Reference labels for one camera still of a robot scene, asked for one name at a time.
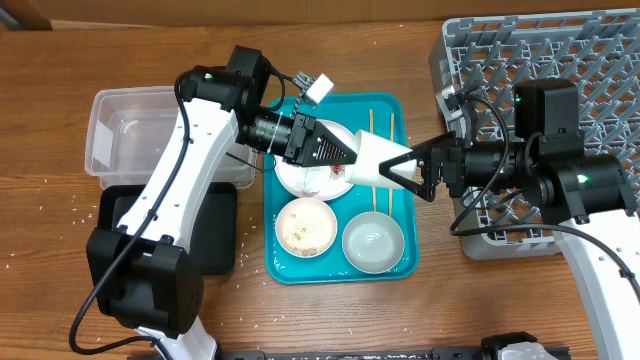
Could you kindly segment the white tissue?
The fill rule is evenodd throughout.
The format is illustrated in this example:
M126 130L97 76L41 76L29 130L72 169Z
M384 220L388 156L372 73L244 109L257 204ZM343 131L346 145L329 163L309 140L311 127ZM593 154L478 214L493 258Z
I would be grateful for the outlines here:
M302 169L296 183L302 195L314 196L325 188L330 179L329 167L308 167Z

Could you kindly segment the white paper cup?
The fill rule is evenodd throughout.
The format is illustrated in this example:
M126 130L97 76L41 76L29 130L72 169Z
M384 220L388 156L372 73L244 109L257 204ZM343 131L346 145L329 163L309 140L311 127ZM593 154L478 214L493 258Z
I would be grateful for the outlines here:
M402 189L402 186L380 174L379 165L389 159L407 154L409 147L392 142L370 132L359 130L350 144L356 162L346 165L345 181L355 185Z

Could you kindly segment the small pink bowl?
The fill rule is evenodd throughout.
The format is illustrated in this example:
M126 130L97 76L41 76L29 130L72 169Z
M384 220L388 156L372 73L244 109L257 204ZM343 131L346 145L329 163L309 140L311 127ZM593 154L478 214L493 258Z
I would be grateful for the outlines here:
M334 243L338 222L334 211L315 198L297 198L287 203L275 221L276 239L290 255L313 258Z

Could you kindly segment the red snack wrapper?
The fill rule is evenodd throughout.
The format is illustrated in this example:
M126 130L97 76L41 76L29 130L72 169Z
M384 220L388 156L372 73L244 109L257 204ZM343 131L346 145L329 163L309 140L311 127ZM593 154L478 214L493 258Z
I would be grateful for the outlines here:
M345 173L345 169L343 165L333 165L332 166L332 172L336 175L336 176L343 176Z

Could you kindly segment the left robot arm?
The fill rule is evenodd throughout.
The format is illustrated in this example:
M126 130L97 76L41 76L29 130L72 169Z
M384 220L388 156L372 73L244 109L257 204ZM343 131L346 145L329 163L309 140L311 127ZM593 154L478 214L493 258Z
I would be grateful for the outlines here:
M218 342L199 311L204 282L189 250L215 170L234 144L301 166L352 164L355 152L309 115L284 116L262 99L277 73L257 49L236 47L223 66L179 75L178 117L148 183L112 230L86 247L94 284L86 299L135 330L165 359L216 359Z

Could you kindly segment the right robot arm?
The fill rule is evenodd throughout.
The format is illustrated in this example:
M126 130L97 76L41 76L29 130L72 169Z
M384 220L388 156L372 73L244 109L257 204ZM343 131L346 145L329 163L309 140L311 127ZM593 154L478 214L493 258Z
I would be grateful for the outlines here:
M514 87L511 142L472 143L449 132L382 162L380 174L431 201L514 189L536 206L579 288L601 359L639 356L638 204L621 162L586 155L577 87L547 78Z

